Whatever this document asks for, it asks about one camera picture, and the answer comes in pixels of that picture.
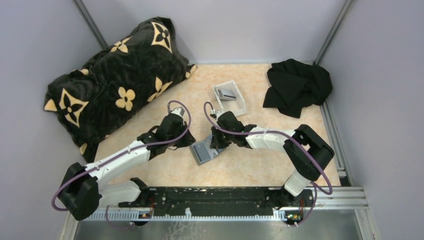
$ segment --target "black garment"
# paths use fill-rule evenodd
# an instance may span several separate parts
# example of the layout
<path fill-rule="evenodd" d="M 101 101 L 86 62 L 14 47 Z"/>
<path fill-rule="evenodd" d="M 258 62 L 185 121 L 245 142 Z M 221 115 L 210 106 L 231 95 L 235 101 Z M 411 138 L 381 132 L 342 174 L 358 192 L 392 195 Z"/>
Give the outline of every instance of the black garment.
<path fill-rule="evenodd" d="M 328 71 L 294 59 L 273 63 L 267 74 L 271 87 L 263 107 L 294 118 L 301 117 L 303 107 L 322 105 L 333 89 Z"/>

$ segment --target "black pillow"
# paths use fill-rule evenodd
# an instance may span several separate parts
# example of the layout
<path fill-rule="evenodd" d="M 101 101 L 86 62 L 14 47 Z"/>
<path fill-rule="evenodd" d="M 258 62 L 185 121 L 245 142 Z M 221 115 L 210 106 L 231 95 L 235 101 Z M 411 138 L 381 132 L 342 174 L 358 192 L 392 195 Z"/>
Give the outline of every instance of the black pillow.
<path fill-rule="evenodd" d="M 196 70 L 175 44 L 169 18 L 155 17 L 48 85 L 44 110 L 55 112 L 88 163 L 99 143 L 137 111 Z"/>

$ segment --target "patterned pillow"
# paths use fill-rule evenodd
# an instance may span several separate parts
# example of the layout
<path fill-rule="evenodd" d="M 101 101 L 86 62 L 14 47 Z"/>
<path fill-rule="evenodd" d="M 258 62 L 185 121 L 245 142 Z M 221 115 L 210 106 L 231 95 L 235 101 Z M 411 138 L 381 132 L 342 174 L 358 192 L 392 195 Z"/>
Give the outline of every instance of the patterned pillow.
<path fill-rule="evenodd" d="M 155 17 L 48 85 L 44 110 L 55 112 L 88 163 L 99 143 L 165 90 L 190 77 L 169 18 Z"/>

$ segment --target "beige flower print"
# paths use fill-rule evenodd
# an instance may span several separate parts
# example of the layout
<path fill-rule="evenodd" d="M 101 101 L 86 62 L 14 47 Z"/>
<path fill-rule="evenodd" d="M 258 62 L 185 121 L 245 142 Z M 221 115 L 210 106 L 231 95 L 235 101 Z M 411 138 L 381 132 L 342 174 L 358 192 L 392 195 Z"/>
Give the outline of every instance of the beige flower print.
<path fill-rule="evenodd" d="M 153 101 L 153 99 L 157 98 L 159 95 L 161 95 L 173 82 L 167 82 L 165 84 L 162 85 L 162 80 L 159 77 L 156 77 L 156 83 L 155 83 L 155 88 L 156 88 L 156 92 L 153 93 L 148 99 L 147 102 L 151 102 Z"/>
<path fill-rule="evenodd" d="M 120 86 L 118 89 L 118 94 L 121 98 L 116 100 L 116 106 L 121 109 L 125 108 L 125 110 L 127 110 L 128 112 L 131 111 L 131 109 L 133 108 L 132 100 L 136 98 L 136 93 L 132 89 L 128 89 L 127 91 L 125 91 L 125 88 Z"/>
<path fill-rule="evenodd" d="M 128 42 L 128 40 L 130 40 L 130 38 L 132 38 L 133 36 L 127 37 L 122 41 L 118 41 L 117 43 L 114 44 L 114 47 L 112 47 L 112 49 L 110 50 L 110 53 L 115 52 L 117 49 L 123 53 L 128 53 L 128 47 L 127 45 L 125 45 L 126 42 Z"/>

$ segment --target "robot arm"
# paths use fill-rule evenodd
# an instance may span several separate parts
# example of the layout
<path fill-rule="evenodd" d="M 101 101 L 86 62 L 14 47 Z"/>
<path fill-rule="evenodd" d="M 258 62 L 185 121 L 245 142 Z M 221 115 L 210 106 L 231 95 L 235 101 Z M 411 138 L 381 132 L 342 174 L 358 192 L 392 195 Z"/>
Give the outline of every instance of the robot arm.
<path fill-rule="evenodd" d="M 298 146 L 278 132 L 291 136 L 301 145 L 309 145 L 307 152 L 323 170 L 334 157 L 333 149 L 311 127 L 305 124 L 300 125 L 297 129 L 284 131 L 252 124 L 244 126 L 231 111 L 221 114 L 216 122 L 224 130 L 243 133 L 243 135 L 225 133 L 213 126 L 211 128 L 211 149 L 223 149 L 228 147 L 229 144 L 235 143 L 239 147 L 249 149 L 270 149 L 287 153 L 295 170 L 284 183 L 284 189 L 293 197 L 298 196 L 311 181 L 316 181 L 321 174 Z"/>
<path fill-rule="evenodd" d="M 143 190 L 147 189 L 148 192 L 148 187 L 140 179 L 132 178 L 117 184 L 108 183 L 134 166 L 163 154 L 169 147 L 181 148 L 193 144 L 196 140 L 189 130 L 177 141 L 172 141 L 188 128 L 183 120 L 184 113 L 182 107 L 175 108 L 159 126 L 154 126 L 111 156 L 85 166 L 79 163 L 71 165 L 61 186 L 71 183 L 58 194 L 66 209 L 80 221 L 89 217 L 98 207 L 145 202 L 147 195 Z"/>

